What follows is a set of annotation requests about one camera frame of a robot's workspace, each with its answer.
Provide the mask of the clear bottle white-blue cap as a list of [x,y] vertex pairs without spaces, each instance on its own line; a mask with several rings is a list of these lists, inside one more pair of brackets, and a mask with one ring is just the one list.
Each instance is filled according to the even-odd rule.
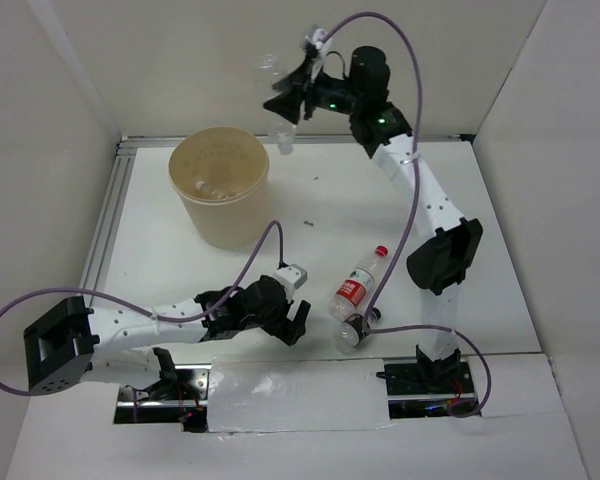
[[[286,95],[285,87],[276,85],[287,76],[286,67],[274,54],[261,56],[256,64],[254,74],[255,91],[258,102],[263,106],[273,100],[277,105]],[[296,126],[277,112],[263,106],[264,126],[269,139],[274,143],[281,155],[290,155],[294,150]]]

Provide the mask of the clear bottle blue cap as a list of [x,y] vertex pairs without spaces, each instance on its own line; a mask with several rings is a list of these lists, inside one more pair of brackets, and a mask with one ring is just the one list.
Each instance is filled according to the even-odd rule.
[[227,200],[237,195],[236,192],[214,187],[210,183],[203,180],[197,181],[195,188],[202,197],[210,200]]

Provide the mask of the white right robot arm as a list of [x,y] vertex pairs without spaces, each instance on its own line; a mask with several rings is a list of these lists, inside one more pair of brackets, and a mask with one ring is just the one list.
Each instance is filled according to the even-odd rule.
[[316,109],[348,117],[356,142],[395,188],[411,197],[408,223],[420,239],[406,269],[421,292],[421,323],[426,330],[416,347],[416,379],[428,392],[451,379],[460,350],[456,332],[460,285],[472,265],[483,227],[467,219],[420,159],[411,128],[388,99],[390,69],[378,48],[354,50],[349,70],[340,78],[323,69],[327,54],[307,47],[299,67],[287,72],[274,55],[257,67],[258,90],[265,110],[277,115],[271,136],[281,153],[292,150],[295,127]]

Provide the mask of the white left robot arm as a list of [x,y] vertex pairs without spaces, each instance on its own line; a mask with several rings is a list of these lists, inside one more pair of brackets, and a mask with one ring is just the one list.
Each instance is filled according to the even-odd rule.
[[81,382],[101,382],[167,398],[178,377],[167,344],[230,340],[262,329],[292,346],[306,332],[310,305],[302,301],[295,317],[288,313],[306,281],[304,269],[283,266],[246,288],[207,291],[149,315],[92,309],[82,297],[68,297],[24,331],[29,391],[49,395]]

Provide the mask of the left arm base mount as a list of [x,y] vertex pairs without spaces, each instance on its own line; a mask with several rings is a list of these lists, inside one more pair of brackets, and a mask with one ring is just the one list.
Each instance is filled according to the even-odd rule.
[[119,388],[115,425],[179,425],[184,432],[208,431],[209,365],[177,366],[176,380],[149,392]]

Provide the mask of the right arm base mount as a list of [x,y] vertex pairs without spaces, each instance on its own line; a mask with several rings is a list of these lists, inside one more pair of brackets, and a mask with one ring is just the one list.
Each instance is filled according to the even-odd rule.
[[443,360],[431,361],[417,347],[413,360],[385,362],[375,376],[385,385],[392,420],[477,414],[470,367],[458,348]]

